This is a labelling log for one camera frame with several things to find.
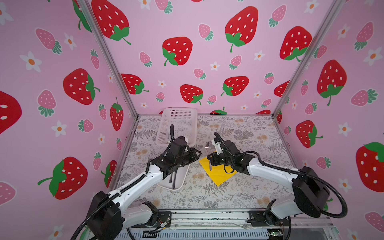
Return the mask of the yellow paper napkin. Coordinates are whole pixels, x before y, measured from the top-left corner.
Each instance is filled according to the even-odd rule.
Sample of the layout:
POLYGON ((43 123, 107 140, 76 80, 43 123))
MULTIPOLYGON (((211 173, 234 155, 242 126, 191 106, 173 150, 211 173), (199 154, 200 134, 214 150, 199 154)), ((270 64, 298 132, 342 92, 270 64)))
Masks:
POLYGON ((213 166, 207 158, 200 160, 199 163, 216 186, 220 186, 237 173, 230 166, 213 166))

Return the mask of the white plastic tray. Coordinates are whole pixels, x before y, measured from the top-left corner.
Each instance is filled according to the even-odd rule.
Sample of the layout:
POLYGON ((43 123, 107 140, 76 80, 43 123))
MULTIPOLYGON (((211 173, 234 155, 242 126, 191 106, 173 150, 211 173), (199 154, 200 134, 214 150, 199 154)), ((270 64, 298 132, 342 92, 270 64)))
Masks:
POLYGON ((185 182, 185 179, 186 179, 189 167, 190 166, 185 166, 185 167, 182 167, 182 168, 178 168, 178 173, 177 173, 177 178, 176 178, 176 188, 174 190, 172 189, 173 181, 172 181, 171 184, 169 184, 170 175, 167 176, 160 183, 157 183, 157 185, 159 187, 167 190, 167 191, 171 191, 171 192, 179 191, 183 187, 183 185, 184 185, 184 182, 185 182))

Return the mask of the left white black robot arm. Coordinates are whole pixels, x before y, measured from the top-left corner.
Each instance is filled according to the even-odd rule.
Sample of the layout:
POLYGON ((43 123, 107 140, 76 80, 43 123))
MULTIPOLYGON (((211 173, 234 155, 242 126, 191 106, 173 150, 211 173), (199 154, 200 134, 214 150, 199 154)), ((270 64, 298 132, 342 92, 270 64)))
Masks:
POLYGON ((122 229, 147 223, 154 214, 154 209, 149 205, 144 205, 150 214, 146 221, 137 220, 134 223, 134 217, 123 217, 123 212, 149 188, 163 181, 179 168, 194 163, 201 154, 201 151, 189 147, 183 136, 171 140, 166 150, 158 157, 149 160, 146 170, 132 181, 107 194, 103 191, 98 192, 91 201, 86 219, 71 239, 75 240, 76 234, 87 227, 94 235, 93 240, 113 240, 122 229))

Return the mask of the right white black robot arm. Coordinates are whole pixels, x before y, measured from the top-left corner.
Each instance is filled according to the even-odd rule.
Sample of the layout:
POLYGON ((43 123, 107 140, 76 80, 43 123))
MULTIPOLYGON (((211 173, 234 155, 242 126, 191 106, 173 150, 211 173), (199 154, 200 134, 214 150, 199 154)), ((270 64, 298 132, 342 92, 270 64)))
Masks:
POLYGON ((287 169, 266 163, 259 153, 241 153, 229 140, 221 142, 215 138, 212 144, 216 151, 207 156, 212 166, 230 166, 237 173, 268 179, 292 191, 292 195, 268 204, 262 215, 262 221, 267 225, 274 226, 293 215, 305 214, 313 218, 322 215, 330 191, 325 184, 314 179, 317 175, 311 168, 287 169))

